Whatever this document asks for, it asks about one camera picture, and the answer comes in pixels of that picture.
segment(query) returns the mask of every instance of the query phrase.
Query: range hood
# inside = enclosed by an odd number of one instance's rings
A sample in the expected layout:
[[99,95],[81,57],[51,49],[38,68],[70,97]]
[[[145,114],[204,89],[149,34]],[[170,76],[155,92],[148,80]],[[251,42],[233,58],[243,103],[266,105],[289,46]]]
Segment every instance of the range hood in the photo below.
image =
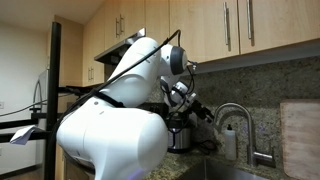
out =
[[145,28],[140,29],[137,33],[120,41],[118,44],[112,46],[111,48],[102,52],[98,56],[94,57],[94,60],[102,62],[104,64],[117,65],[119,64],[124,53],[129,49],[129,47],[134,42],[136,42],[139,38],[144,37],[145,35],[146,35]]

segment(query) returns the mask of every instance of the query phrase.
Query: ceiling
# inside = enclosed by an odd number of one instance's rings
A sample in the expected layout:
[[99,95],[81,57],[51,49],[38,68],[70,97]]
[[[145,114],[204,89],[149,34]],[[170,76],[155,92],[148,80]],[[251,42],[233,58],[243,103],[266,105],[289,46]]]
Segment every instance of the ceiling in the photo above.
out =
[[54,15],[85,24],[104,0],[0,0],[0,22],[47,31]]

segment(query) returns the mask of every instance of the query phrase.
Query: wooden cabinet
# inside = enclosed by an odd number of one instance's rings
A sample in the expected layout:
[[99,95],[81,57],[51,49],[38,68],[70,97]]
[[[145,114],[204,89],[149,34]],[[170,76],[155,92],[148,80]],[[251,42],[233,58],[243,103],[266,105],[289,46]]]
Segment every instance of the wooden cabinet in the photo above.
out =
[[189,59],[206,62],[319,39],[319,7],[318,0],[170,0],[170,33],[181,29]]
[[106,0],[105,49],[145,27],[145,2]]
[[[237,2],[170,0],[170,33],[181,30],[181,47],[197,62],[239,55]],[[177,45],[177,38],[172,44]]]
[[[82,86],[82,34],[83,25],[55,16],[61,24],[60,82],[61,86]],[[51,32],[48,33],[48,56]]]
[[238,4],[241,54],[320,38],[319,0],[238,0]]
[[105,50],[105,7],[102,6],[85,25],[83,32],[83,86],[104,82],[104,64],[94,57]]
[[146,0],[146,35],[160,45],[169,37],[169,0]]

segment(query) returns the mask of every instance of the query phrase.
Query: granite backsplash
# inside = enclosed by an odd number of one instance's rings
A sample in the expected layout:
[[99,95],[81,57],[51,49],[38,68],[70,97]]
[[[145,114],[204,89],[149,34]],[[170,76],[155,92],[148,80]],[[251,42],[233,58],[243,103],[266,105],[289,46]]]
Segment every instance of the granite backsplash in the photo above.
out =
[[[181,78],[189,82],[190,76]],[[197,74],[194,76],[197,99],[214,114],[221,104],[234,102],[248,109],[255,125],[256,147],[260,152],[274,150],[276,168],[283,171],[280,102],[285,99],[320,99],[320,57]],[[155,84],[149,102],[162,102]],[[236,108],[225,108],[218,117],[221,128],[198,119],[192,139],[214,140],[218,154],[224,154],[223,130],[231,124],[237,133],[237,163],[246,164],[248,129],[245,115]]]

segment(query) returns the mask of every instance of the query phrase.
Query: cutting board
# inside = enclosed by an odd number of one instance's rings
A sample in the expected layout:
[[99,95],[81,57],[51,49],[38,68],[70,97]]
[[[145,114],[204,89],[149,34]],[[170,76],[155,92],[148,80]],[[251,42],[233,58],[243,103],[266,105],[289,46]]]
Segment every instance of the cutting board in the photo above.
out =
[[280,104],[285,173],[301,180],[320,179],[320,100]]

